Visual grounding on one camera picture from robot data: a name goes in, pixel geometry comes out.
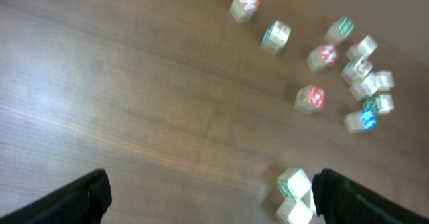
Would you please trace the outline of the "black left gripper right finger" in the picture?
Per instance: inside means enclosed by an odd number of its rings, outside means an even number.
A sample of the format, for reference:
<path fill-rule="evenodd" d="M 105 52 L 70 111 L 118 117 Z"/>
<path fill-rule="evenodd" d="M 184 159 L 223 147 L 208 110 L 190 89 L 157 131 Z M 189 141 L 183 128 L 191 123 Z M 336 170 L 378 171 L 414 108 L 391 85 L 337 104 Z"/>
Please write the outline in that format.
<path fill-rule="evenodd" d="M 327 224 L 428 224 L 428 219 L 325 168 L 312 179 L 316 214 Z"/>

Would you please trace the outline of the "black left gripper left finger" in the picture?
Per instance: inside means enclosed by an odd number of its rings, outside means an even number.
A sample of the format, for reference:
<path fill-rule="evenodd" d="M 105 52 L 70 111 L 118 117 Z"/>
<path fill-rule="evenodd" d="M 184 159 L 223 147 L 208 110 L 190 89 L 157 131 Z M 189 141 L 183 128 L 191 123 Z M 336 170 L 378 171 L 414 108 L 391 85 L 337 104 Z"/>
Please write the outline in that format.
<path fill-rule="evenodd" d="M 2 223 L 100 223 L 112 203 L 102 168 L 1 218 Z"/>

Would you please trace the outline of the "blue H wooden block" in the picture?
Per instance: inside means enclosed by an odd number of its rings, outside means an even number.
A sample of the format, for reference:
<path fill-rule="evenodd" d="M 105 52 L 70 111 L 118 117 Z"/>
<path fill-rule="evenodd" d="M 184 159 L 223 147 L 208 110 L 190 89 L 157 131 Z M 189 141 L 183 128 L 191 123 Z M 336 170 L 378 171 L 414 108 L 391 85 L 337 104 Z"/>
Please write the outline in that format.
<path fill-rule="evenodd" d="M 309 209 L 313 213 L 316 213 L 316 205 L 314 203 L 314 194 L 312 192 L 312 189 L 310 189 L 305 195 L 302 196 L 301 201 L 307 207 L 307 209 Z"/>

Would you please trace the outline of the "green Z wooden block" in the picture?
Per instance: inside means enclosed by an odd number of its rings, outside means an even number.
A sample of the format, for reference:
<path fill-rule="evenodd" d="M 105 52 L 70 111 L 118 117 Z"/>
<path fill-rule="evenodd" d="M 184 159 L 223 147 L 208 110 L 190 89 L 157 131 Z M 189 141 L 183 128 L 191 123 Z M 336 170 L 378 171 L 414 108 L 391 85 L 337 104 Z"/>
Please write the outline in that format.
<path fill-rule="evenodd" d="M 305 171 L 301 168 L 287 168 L 277 177 L 276 186 L 287 199 L 301 199 L 310 189 Z"/>

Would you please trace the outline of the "wooden block red side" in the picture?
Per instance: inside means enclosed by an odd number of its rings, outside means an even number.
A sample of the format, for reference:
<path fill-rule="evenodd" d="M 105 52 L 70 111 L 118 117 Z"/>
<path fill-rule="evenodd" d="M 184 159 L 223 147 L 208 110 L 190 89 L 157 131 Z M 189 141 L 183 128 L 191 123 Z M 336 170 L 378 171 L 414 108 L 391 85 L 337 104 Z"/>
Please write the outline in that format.
<path fill-rule="evenodd" d="M 309 224 L 313 212 L 302 202 L 285 199 L 275 212 L 281 224 Z"/>

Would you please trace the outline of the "light blue P block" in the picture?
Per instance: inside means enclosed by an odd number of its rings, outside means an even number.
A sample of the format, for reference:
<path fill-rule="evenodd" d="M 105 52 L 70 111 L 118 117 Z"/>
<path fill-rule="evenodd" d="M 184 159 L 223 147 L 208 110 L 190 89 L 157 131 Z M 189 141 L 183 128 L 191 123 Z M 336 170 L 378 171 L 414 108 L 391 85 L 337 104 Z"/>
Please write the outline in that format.
<path fill-rule="evenodd" d="M 344 124 L 349 133 L 362 133 L 377 126 L 376 115 L 371 109 L 356 111 L 346 115 Z"/>

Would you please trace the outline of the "red O letter block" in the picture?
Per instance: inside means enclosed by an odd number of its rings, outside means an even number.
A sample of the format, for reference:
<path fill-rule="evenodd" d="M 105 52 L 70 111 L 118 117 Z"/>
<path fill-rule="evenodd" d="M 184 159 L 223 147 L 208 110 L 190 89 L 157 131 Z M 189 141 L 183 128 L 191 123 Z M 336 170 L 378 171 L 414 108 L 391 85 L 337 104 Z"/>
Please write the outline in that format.
<path fill-rule="evenodd" d="M 295 109 L 313 114 L 322 110 L 326 100 L 326 91 L 317 85 L 308 85 L 298 91 Z"/>

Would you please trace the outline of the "wooden block number 8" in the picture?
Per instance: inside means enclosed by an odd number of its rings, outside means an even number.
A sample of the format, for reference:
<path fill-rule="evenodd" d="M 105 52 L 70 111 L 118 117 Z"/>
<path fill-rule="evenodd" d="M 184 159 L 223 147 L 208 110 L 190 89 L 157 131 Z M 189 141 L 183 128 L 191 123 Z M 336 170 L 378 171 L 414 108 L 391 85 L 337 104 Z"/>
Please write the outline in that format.
<path fill-rule="evenodd" d="M 375 115 L 387 115 L 395 109 L 395 105 L 391 94 L 380 94 L 365 99 L 363 108 L 371 109 Z"/>

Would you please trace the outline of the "wooden block green side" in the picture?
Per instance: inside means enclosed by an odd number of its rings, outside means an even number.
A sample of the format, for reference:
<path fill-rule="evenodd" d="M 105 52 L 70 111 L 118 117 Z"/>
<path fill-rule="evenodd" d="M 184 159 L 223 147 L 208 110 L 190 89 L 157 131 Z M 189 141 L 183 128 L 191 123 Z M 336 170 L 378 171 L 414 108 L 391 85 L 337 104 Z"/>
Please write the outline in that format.
<path fill-rule="evenodd" d="M 380 86 L 381 84 L 377 76 L 374 73 L 370 73 L 362 80 L 354 82 L 349 87 L 349 92 L 357 101 L 360 101 L 373 96 Z"/>

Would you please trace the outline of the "yellow-sided wooden block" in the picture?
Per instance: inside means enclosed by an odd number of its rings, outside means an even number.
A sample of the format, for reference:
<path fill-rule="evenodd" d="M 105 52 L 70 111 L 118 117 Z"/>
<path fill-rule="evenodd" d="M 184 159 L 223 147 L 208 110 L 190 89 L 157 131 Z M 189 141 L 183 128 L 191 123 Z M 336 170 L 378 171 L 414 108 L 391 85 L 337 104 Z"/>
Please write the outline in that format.
<path fill-rule="evenodd" d="M 393 72 L 390 70 L 381 70 L 375 73 L 375 76 L 379 82 L 379 91 L 389 91 L 394 88 L 395 81 L 393 79 Z"/>

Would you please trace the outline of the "wooden block ladybug picture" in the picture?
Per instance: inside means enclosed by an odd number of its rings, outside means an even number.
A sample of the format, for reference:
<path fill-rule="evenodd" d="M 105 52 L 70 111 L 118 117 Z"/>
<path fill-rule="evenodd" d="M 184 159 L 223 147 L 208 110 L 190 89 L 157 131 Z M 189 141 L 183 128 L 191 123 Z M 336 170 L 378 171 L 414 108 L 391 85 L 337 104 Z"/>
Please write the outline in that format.
<path fill-rule="evenodd" d="M 352 84 L 362 78 L 365 78 L 373 69 L 372 63 L 366 57 L 356 58 L 350 61 L 341 72 L 342 78 Z"/>

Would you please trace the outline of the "red A letter block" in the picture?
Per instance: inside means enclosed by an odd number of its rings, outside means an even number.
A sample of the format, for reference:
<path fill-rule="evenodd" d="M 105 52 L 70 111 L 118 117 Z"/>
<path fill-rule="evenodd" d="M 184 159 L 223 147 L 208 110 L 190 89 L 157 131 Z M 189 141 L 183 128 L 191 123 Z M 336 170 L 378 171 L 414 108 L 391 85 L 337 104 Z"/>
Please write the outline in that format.
<path fill-rule="evenodd" d="M 312 72 L 324 70 L 336 63 L 339 54 L 333 44 L 324 44 L 309 53 L 307 62 Z"/>

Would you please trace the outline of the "green-sided Z wooden block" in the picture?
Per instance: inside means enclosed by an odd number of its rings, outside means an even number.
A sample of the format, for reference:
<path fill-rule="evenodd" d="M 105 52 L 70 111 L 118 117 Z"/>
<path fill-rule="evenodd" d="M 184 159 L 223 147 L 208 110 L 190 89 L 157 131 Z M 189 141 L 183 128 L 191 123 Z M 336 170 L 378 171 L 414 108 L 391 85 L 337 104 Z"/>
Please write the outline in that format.
<path fill-rule="evenodd" d="M 378 47 L 378 43 L 368 34 L 362 40 L 353 44 L 346 52 L 349 60 L 368 58 Z"/>

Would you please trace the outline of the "green N letter block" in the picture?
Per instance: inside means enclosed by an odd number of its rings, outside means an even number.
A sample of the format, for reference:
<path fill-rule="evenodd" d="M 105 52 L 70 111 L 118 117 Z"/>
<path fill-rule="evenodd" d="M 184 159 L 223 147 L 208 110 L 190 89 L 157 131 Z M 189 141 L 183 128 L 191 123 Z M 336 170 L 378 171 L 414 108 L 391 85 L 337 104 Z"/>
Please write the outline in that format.
<path fill-rule="evenodd" d="M 324 39 L 329 44 L 339 45 L 353 33 L 354 29 L 355 22 L 345 15 L 329 27 Z"/>

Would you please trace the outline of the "wooden block number 2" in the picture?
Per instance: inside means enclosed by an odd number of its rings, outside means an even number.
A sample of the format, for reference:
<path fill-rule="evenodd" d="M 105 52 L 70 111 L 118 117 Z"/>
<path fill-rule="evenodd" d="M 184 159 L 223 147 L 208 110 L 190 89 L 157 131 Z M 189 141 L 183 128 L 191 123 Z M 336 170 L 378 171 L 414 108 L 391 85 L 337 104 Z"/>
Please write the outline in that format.
<path fill-rule="evenodd" d="M 291 27 L 280 20 L 276 20 L 266 31 L 261 48 L 271 54 L 278 54 L 284 49 L 291 34 Z"/>

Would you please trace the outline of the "red I letter block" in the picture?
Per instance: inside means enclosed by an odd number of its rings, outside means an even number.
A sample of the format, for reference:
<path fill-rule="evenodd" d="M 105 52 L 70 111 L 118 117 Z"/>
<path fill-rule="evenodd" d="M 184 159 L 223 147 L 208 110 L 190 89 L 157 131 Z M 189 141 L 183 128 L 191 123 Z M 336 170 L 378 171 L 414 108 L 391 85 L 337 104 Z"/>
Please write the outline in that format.
<path fill-rule="evenodd" d="M 230 14 L 236 23 L 249 21 L 256 13 L 260 0 L 233 0 Z"/>

